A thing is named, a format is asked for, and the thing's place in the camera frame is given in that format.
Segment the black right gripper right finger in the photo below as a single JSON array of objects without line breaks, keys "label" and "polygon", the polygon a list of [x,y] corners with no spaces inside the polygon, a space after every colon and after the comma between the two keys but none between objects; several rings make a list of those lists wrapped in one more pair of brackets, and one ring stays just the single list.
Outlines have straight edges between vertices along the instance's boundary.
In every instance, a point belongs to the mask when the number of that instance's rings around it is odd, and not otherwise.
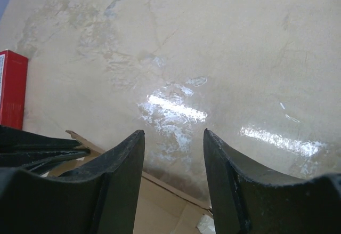
[{"label": "black right gripper right finger", "polygon": [[340,174],[280,173],[210,130],[203,149],[217,233],[340,233]]}]

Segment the brown cardboard box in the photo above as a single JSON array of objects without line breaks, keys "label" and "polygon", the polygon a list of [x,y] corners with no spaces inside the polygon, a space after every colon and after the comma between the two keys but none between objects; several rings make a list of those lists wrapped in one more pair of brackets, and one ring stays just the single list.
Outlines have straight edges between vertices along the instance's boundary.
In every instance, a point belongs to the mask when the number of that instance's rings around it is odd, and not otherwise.
[{"label": "brown cardboard box", "polygon": [[215,233],[210,206],[143,172],[134,233]]}]

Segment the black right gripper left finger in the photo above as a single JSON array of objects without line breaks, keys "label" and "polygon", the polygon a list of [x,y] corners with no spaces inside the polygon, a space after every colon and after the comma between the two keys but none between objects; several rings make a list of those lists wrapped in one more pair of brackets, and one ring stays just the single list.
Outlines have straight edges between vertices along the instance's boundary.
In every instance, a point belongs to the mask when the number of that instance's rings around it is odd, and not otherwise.
[{"label": "black right gripper left finger", "polygon": [[[89,149],[80,143],[58,150]],[[144,132],[137,130],[57,177],[1,167],[1,233],[132,233],[144,151]]]}]

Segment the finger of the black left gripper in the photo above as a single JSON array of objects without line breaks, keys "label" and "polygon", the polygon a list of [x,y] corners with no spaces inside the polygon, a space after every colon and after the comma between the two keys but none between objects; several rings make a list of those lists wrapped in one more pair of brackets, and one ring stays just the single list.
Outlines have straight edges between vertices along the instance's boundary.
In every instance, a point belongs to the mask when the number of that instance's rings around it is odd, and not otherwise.
[{"label": "finger of the black left gripper", "polygon": [[71,139],[51,138],[1,125],[1,151],[73,149],[80,143]]},{"label": "finger of the black left gripper", "polygon": [[48,172],[62,163],[86,157],[89,154],[90,150],[34,150],[1,153],[1,167]]}]

